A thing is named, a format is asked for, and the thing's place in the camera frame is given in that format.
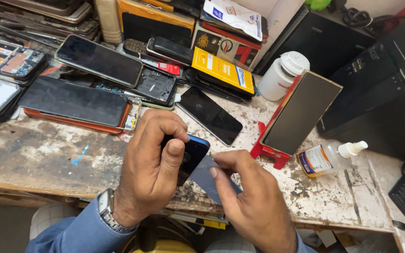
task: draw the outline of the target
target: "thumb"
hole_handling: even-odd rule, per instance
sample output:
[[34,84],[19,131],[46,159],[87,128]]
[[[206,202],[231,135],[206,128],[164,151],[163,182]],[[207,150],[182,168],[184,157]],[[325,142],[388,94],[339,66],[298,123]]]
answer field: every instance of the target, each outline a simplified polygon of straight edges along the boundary
[[164,181],[177,183],[177,175],[184,157],[185,144],[179,139],[169,140],[162,151],[159,178]]
[[215,181],[218,195],[221,199],[221,203],[226,213],[232,213],[239,209],[239,203],[237,201],[237,193],[232,188],[229,178],[226,173],[216,167],[210,168],[210,173]]

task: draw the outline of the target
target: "white plastic container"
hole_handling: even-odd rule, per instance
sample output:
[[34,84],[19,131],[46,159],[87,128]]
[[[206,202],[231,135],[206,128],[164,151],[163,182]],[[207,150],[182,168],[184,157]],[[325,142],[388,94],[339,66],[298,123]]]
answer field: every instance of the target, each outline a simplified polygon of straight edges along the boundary
[[288,92],[288,89],[304,69],[310,70],[307,58],[295,51],[281,55],[274,60],[257,86],[262,97],[269,101],[278,101]]
[[118,20],[117,0],[95,0],[104,42],[117,46],[121,43],[121,28]]
[[351,167],[351,157],[367,147],[368,144],[364,141],[342,144],[337,140],[329,140],[300,152],[298,159],[304,172],[316,177]]

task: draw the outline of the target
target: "phone holder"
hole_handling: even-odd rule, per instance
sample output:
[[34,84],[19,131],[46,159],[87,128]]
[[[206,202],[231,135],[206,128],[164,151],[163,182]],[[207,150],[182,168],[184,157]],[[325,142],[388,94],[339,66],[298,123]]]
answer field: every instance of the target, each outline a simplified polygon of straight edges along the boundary
[[251,151],[249,152],[249,154],[251,155],[252,158],[256,159],[260,154],[264,154],[267,155],[271,158],[276,159],[276,162],[273,165],[273,168],[275,169],[282,169],[284,167],[284,165],[287,163],[288,159],[290,158],[289,155],[284,154],[282,152],[278,152],[275,151],[273,148],[268,147],[266,145],[262,145],[260,144],[260,140],[262,139],[262,136],[265,134],[266,130],[269,127],[269,124],[273,121],[273,119],[275,117],[277,117],[278,112],[280,107],[282,106],[282,104],[284,103],[284,101],[286,100],[287,96],[291,93],[291,91],[293,90],[293,87],[295,86],[296,81],[301,77],[301,75],[297,76],[295,78],[295,81],[293,82],[293,84],[290,86],[290,88],[288,89],[287,93],[285,94],[285,96],[282,98],[281,103],[279,104],[278,108],[276,109],[276,111],[274,112],[273,116],[270,118],[270,120],[268,121],[268,124],[265,126],[265,124],[263,122],[258,122],[257,124],[259,125],[259,131],[260,131],[260,136],[256,141],[256,144],[254,144],[254,146],[252,147]]

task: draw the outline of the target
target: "blue shirt sleeve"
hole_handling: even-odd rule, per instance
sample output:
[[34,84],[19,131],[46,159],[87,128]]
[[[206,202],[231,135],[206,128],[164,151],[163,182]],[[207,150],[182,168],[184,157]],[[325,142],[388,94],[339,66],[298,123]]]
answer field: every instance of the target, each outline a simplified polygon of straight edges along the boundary
[[32,239],[26,253],[111,253],[131,236],[111,229],[100,217],[95,198],[77,217],[65,218]]
[[298,236],[298,250],[296,253],[317,253],[314,249],[304,244],[298,233],[296,235]]

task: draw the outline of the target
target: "computer tower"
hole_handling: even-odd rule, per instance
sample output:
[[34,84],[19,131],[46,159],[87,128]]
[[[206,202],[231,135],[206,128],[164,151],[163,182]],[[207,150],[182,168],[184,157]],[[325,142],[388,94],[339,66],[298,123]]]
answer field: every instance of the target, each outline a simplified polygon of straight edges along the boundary
[[303,5],[254,69],[265,75],[274,60],[296,51],[310,62],[310,70],[325,78],[362,53],[376,40],[362,28],[351,28],[340,11],[314,11]]
[[344,88],[319,133],[405,160],[405,22],[329,79]]

